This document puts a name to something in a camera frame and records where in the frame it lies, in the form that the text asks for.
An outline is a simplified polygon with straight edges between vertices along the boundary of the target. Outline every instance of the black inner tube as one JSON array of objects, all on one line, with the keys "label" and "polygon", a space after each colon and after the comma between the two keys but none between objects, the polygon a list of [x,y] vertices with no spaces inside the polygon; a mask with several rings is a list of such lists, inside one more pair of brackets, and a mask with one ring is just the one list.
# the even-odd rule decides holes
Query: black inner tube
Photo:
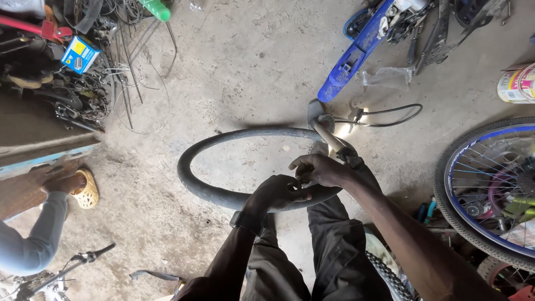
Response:
[{"label": "black inner tube", "polygon": [[[257,127],[254,129],[219,134],[192,145],[180,156],[177,164],[178,178],[191,193],[199,198],[226,208],[241,210],[245,201],[251,196],[249,193],[235,192],[214,187],[199,180],[192,173],[191,163],[193,158],[200,152],[214,145],[235,139],[256,136],[287,136],[308,138],[313,141],[323,141],[322,137],[316,131],[297,129],[294,127]],[[351,147],[347,142],[343,140],[342,142]],[[270,212],[287,211],[312,206],[330,199],[342,190],[340,187],[324,187],[319,184],[312,185],[305,189],[312,195],[311,200],[294,202],[284,209],[272,210]]]}]

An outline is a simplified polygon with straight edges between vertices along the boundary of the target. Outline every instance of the gray sleeve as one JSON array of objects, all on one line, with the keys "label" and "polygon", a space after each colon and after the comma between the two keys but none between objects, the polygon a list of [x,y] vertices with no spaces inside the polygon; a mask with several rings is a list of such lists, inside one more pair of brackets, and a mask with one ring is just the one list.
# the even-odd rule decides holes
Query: gray sleeve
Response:
[{"label": "gray sleeve", "polygon": [[0,221],[0,270],[27,276],[44,270],[58,250],[67,212],[67,194],[52,191],[28,238]]}]

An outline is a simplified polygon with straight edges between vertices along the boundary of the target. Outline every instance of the green bottle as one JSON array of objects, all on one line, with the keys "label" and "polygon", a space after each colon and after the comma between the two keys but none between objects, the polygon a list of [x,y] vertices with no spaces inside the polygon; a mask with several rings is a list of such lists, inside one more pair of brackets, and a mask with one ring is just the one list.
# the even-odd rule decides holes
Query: green bottle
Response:
[{"label": "green bottle", "polygon": [[139,3],[150,11],[158,20],[167,22],[171,17],[171,11],[160,0],[138,0]]}]

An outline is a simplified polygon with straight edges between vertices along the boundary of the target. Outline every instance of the paint can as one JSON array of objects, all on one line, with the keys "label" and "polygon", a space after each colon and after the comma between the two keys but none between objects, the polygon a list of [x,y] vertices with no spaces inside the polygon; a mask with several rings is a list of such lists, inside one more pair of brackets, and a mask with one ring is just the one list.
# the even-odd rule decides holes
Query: paint can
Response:
[{"label": "paint can", "polygon": [[511,103],[535,103],[535,63],[507,68],[498,81],[498,96]]}]

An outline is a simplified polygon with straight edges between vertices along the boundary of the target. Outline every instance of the pile of scrap parts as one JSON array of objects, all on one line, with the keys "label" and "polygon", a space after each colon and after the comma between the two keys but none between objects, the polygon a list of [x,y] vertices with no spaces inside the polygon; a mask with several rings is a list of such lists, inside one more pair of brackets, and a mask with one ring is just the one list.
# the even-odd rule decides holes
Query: pile of scrap parts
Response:
[{"label": "pile of scrap parts", "polygon": [[118,70],[129,70],[113,63],[110,40],[120,23],[148,16],[133,0],[1,2],[2,92],[50,103],[68,129],[103,132],[115,85],[124,81]]}]

